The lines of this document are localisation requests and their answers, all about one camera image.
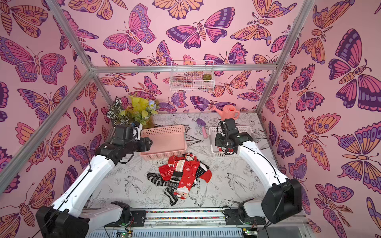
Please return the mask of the red snowflake santa sock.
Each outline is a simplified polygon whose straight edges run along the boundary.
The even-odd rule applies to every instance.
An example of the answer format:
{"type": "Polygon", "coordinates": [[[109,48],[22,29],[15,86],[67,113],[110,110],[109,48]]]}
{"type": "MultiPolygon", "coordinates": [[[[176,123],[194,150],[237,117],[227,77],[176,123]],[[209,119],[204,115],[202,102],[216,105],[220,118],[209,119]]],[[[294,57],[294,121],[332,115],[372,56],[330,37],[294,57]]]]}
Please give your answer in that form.
{"type": "Polygon", "coordinates": [[[174,195],[185,200],[196,180],[196,172],[200,165],[199,161],[179,160],[174,163],[174,170],[182,172],[183,175],[179,181],[178,187],[174,190],[174,195]]]}

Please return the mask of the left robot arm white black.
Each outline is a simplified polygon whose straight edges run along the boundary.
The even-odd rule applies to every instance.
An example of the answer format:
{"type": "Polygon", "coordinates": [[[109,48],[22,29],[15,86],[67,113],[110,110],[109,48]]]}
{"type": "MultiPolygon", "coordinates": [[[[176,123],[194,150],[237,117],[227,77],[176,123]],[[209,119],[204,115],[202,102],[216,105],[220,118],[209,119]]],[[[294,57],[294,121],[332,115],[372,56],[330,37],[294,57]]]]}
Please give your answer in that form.
{"type": "Polygon", "coordinates": [[[110,141],[100,145],[89,165],[75,182],[52,205],[38,209],[38,233],[44,238],[84,238],[108,224],[128,225],[132,221],[129,205],[112,202],[110,205],[84,212],[83,208],[104,177],[118,164],[124,164],[126,155],[147,152],[153,142],[141,138],[142,124],[115,126],[110,141]]]}

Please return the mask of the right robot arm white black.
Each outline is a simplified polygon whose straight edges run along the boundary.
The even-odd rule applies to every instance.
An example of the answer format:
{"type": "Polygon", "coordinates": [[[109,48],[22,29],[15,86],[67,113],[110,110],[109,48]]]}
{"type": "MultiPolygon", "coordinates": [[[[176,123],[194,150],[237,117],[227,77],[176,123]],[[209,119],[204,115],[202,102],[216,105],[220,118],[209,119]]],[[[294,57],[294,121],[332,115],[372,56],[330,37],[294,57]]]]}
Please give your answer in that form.
{"type": "Polygon", "coordinates": [[[247,132],[239,132],[234,119],[219,122],[215,146],[221,147],[226,154],[237,154],[243,158],[265,189],[266,194],[261,201],[251,199],[239,204],[242,222],[261,217],[276,224],[302,211],[301,184],[280,172],[247,132]]]}

